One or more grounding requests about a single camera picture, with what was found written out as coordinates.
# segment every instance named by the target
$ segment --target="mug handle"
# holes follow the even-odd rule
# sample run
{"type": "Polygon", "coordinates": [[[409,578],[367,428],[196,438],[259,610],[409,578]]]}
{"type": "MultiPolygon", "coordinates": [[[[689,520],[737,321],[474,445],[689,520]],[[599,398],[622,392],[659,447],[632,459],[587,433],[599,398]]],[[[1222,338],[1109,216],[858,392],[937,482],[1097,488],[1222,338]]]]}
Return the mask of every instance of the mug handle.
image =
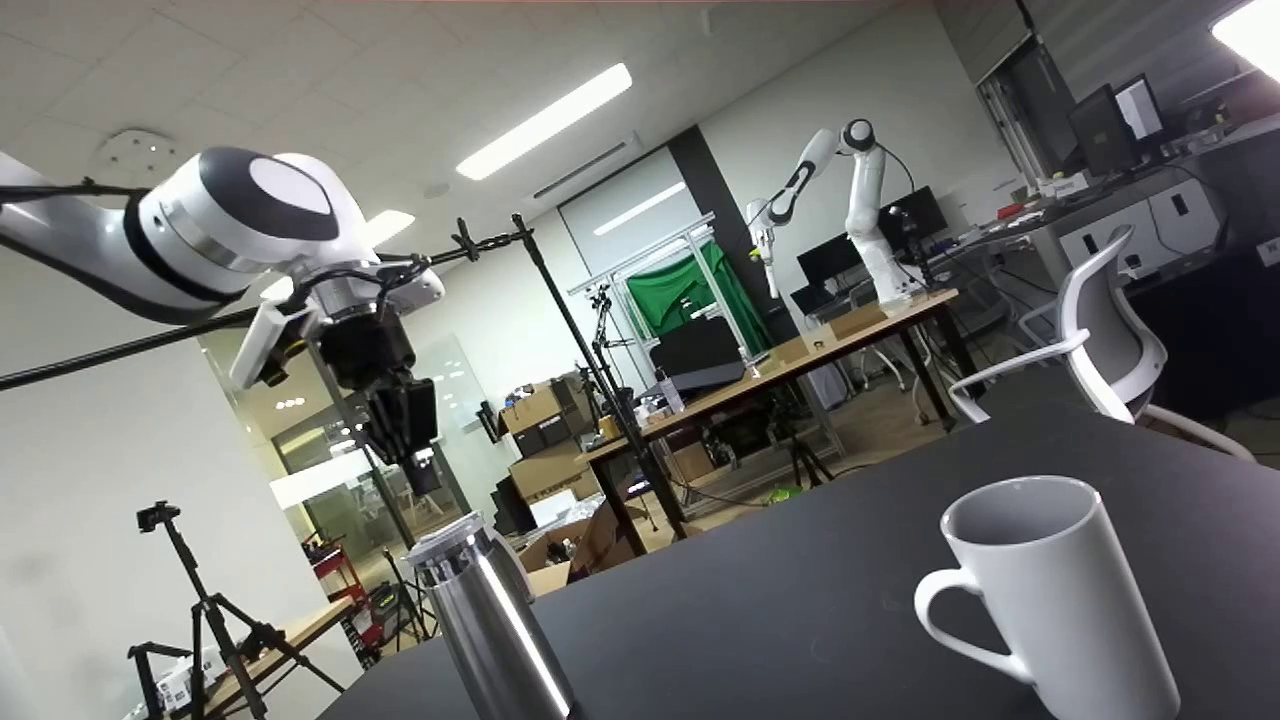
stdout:
{"type": "Polygon", "coordinates": [[[1011,681],[1021,681],[1021,684],[1030,684],[1030,674],[1028,674],[1028,665],[1023,665],[1021,658],[998,658],[998,652],[976,649],[976,646],[966,646],[966,639],[958,639],[958,637],[950,637],[950,632],[941,632],[941,628],[927,621],[932,602],[937,602],[941,591],[949,591],[949,587],[964,587],[964,591],[971,591],[971,595],[984,591],[984,587],[976,583],[976,578],[964,571],[964,568],[927,571],[927,578],[917,583],[917,621],[919,621],[919,628],[923,628],[932,639],[941,639],[949,652],[958,652],[958,658],[966,658],[966,659],[976,659],[976,665],[988,665],[988,670],[994,670],[994,674],[1004,674],[1004,678],[1011,678],[1011,681]]]}

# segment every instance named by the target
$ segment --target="metal cylinder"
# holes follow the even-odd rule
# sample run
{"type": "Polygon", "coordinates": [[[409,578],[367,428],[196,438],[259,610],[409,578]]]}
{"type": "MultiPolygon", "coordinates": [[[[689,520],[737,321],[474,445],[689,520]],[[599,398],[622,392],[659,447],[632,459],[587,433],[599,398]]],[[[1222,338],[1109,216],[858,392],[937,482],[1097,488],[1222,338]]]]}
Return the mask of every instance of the metal cylinder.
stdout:
{"type": "Polygon", "coordinates": [[[413,548],[452,659],[484,720],[574,720],[566,681],[526,611],[533,591],[514,551],[474,517],[413,548]]]}

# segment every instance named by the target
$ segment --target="robotic arm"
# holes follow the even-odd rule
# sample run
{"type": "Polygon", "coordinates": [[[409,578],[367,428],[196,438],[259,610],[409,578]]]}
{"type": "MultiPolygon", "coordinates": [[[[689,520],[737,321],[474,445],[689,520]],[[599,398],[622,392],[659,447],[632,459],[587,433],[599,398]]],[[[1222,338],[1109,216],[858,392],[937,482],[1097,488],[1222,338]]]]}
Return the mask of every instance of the robotic arm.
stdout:
{"type": "Polygon", "coordinates": [[[804,154],[796,171],[780,191],[764,200],[764,208],[747,208],[751,216],[751,244],[755,256],[764,262],[767,293],[775,296],[775,278],[773,278],[773,244],[775,228],[790,224],[790,212],[799,206],[799,191],[808,188],[812,175],[829,167],[831,155],[851,155],[851,181],[847,181],[847,216],[843,216],[843,236],[857,244],[881,308],[896,308],[907,302],[907,278],[896,266],[887,240],[881,236],[881,184],[884,184],[884,149],[877,145],[877,127],[869,119],[847,119],[834,145],[834,134],[818,127],[804,154]]]}
{"type": "Polygon", "coordinates": [[[280,308],[259,306],[233,392],[273,382],[285,334],[307,323],[373,422],[417,413],[420,384],[394,312],[430,306],[444,284],[417,262],[373,254],[363,212],[327,164],[209,149],[150,191],[125,191],[125,208],[83,200],[93,191],[52,188],[0,154],[0,244],[162,323],[200,323],[263,274],[285,274],[295,293],[280,308]]]}

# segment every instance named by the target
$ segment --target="desk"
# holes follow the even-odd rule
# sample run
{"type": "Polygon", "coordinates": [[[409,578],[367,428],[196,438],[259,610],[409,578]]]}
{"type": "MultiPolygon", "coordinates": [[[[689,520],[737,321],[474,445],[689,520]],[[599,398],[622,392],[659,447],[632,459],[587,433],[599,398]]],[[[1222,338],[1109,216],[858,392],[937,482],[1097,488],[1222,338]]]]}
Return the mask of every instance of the desk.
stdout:
{"type": "MultiPolygon", "coordinates": [[[[976,368],[971,368],[971,356],[966,356],[966,348],[964,348],[964,341],[958,341],[958,334],[957,334],[957,323],[950,323],[950,315],[949,315],[949,306],[950,306],[957,296],[958,296],[958,293],[950,293],[950,290],[943,290],[943,293],[923,293],[923,296],[911,296],[911,306],[896,308],[891,315],[884,315],[884,308],[877,308],[877,306],[870,306],[870,308],[851,308],[851,312],[843,312],[843,315],[834,315],[834,321],[829,321],[829,323],[818,323],[818,330],[808,330],[804,338],[790,338],[790,341],[767,348],[767,360],[755,365],[755,374],[747,374],[743,382],[722,384],[722,389],[693,402],[693,405],[689,405],[684,413],[677,413],[677,417],[659,417],[659,422],[644,425],[639,438],[644,438],[644,441],[665,438],[665,433],[671,433],[671,428],[678,428],[678,425],[689,425],[689,422],[699,422],[699,417],[706,417],[706,413],[715,413],[715,407],[722,407],[722,405],[733,405],[733,402],[743,402],[743,398],[751,398],[751,392],[764,392],[764,389],[775,389],[775,384],[784,384],[784,382],[796,382],[799,374],[812,374],[812,368],[818,368],[818,365],[829,365],[829,360],[840,360],[840,356],[847,356],[847,353],[857,353],[857,348],[863,348],[863,343],[870,343],[870,341],[884,341],[884,338],[900,338],[900,343],[902,343],[902,353],[907,353],[907,360],[911,360],[911,368],[917,368],[917,375],[919,375],[919,384],[923,384],[923,392],[927,392],[941,425],[950,425],[950,407],[949,407],[949,402],[941,398],[932,374],[923,368],[923,356],[919,356],[919,348],[917,348],[917,341],[911,341],[911,330],[917,330],[919,321],[937,321],[941,334],[943,334],[943,341],[949,341],[949,353],[950,353],[957,365],[958,365],[958,374],[964,374],[964,375],[976,374],[976,368]]],[[[606,472],[606,459],[612,459],[617,451],[622,451],[622,447],[627,447],[622,441],[605,445],[605,447],[597,447],[597,451],[583,451],[578,465],[591,465],[591,472],[597,472],[597,482],[599,482],[599,488],[605,488],[606,507],[620,517],[620,529],[622,529],[627,544],[637,548],[637,558],[644,558],[644,544],[639,544],[639,538],[637,538],[637,529],[632,529],[632,520],[627,520],[622,492],[617,488],[617,475],[606,472]]],[[[665,482],[650,482],[650,484],[657,484],[657,498],[659,498],[667,520],[678,525],[684,511],[678,511],[677,492],[671,492],[665,482]]]]}
{"type": "MultiPolygon", "coordinates": [[[[285,639],[305,652],[315,646],[332,626],[341,626],[352,611],[352,595],[341,595],[337,605],[305,616],[300,626],[285,628],[285,639]]],[[[268,681],[288,665],[285,652],[263,649],[245,674],[250,684],[268,681]]],[[[233,678],[219,678],[203,700],[203,715],[219,715],[238,700],[238,684],[233,678]]]]}
{"type": "MultiPolygon", "coordinates": [[[[923,571],[966,488],[1085,475],[1109,502],[1181,681],[1181,720],[1280,715],[1280,475],[1085,413],[1006,413],[790,503],[573,583],[534,616],[587,720],[1046,720],[1006,678],[932,646],[923,571]]],[[[966,595],[949,628],[993,639],[966,595]]],[[[373,670],[324,720],[474,720],[444,646],[373,670]]]]}

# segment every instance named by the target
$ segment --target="white chair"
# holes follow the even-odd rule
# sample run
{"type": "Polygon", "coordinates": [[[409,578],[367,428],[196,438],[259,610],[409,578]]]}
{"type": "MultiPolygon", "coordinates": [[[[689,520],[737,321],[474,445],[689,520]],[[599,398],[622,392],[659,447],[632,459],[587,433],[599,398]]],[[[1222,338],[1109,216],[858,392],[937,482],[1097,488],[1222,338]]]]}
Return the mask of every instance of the white chair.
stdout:
{"type": "Polygon", "coordinates": [[[993,417],[966,398],[971,384],[988,384],[1028,365],[1062,360],[1069,375],[1098,417],[1112,417],[1118,425],[1150,422],[1173,428],[1174,438],[1250,459],[1244,445],[1146,402],[1169,365],[1169,348],[1125,296],[1117,262],[1127,236],[1127,228],[1117,233],[1109,249],[1069,274],[1055,296],[1055,341],[957,382],[957,407],[971,425],[984,425],[993,417]]]}

